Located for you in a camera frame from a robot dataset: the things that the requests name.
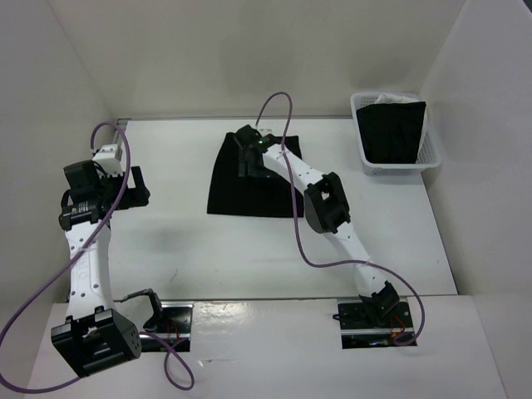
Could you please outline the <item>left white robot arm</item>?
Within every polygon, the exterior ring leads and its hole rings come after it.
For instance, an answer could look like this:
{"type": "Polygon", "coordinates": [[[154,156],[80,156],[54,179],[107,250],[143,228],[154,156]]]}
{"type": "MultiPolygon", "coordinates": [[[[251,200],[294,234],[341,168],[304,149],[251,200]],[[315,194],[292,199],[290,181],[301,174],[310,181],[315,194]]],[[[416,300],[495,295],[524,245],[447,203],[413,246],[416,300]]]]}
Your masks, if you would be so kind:
{"type": "Polygon", "coordinates": [[[123,172],[108,172],[100,161],[77,162],[64,173],[70,187],[59,224],[73,264],[66,320],[52,328],[51,340],[77,376],[89,377],[141,355],[138,329],[116,310],[111,294],[107,213],[148,205],[150,191],[138,166],[130,170],[133,187],[123,172]]]}

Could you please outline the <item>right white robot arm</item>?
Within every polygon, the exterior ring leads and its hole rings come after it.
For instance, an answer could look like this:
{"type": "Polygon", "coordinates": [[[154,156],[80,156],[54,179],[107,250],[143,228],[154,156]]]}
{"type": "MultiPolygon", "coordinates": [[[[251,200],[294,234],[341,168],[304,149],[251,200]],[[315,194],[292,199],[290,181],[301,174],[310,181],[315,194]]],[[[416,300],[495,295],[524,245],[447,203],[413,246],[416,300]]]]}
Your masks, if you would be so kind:
{"type": "Polygon", "coordinates": [[[314,169],[274,135],[261,133],[246,125],[234,134],[239,156],[254,171],[268,171],[292,183],[303,196],[303,213],[308,226],[322,235],[352,268],[358,297],[364,304],[364,317],[381,327],[393,316],[399,295],[387,276],[370,261],[358,238],[350,215],[347,196],[340,177],[314,169]]]}

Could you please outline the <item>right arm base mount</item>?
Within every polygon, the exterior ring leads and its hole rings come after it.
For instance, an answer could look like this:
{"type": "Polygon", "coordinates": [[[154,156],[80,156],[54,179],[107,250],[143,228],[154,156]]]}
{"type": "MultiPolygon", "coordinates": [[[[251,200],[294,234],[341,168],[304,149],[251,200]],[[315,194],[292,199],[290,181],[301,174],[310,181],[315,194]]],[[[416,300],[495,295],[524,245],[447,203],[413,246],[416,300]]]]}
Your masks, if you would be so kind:
{"type": "Polygon", "coordinates": [[[396,338],[406,342],[415,335],[406,301],[383,319],[371,319],[369,306],[361,300],[339,301],[332,319],[339,323],[343,349],[396,347],[396,338]]]}

